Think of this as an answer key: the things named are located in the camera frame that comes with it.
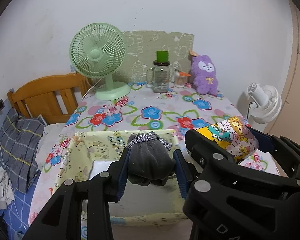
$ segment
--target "fan stand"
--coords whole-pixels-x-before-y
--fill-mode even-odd
[[[105,76],[106,84],[97,88],[95,97],[99,100],[108,101],[122,98],[128,95],[131,88],[124,82],[113,81],[112,75]]]

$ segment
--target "white cloth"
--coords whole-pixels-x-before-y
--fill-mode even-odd
[[[37,147],[37,155],[34,159],[40,171],[42,171],[46,163],[47,156],[56,143],[56,138],[59,137],[65,123],[56,123],[46,126],[43,130],[42,138],[40,139]]]
[[[0,167],[0,209],[7,209],[7,206],[14,200],[13,189],[6,171]]]
[[[288,177],[269,152],[264,153],[259,149],[243,160],[239,165],[258,171],[265,171],[274,175]]]

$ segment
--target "white air circulator fan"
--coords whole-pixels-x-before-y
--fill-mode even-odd
[[[268,123],[274,120],[280,112],[282,100],[279,92],[273,86],[260,87],[259,84],[253,82],[247,92],[255,106],[251,107],[251,116],[257,123]]]

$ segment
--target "glass jar handle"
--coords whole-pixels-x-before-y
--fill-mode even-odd
[[[147,87],[152,87],[152,81],[153,81],[153,68],[149,68],[146,72],[146,79],[147,79]]]

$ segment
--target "fan grille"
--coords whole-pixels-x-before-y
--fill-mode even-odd
[[[114,73],[126,56],[121,31],[106,23],[93,23],[81,29],[72,39],[70,59],[76,70],[90,78]]]
[[[268,95],[269,100],[265,106],[255,108],[251,116],[257,123],[268,123],[276,118],[280,112],[282,100],[276,88],[264,86],[262,89]]]
[[[256,91],[257,87],[258,87],[257,83],[255,82],[251,83],[247,88],[248,93],[253,93],[254,91]]]

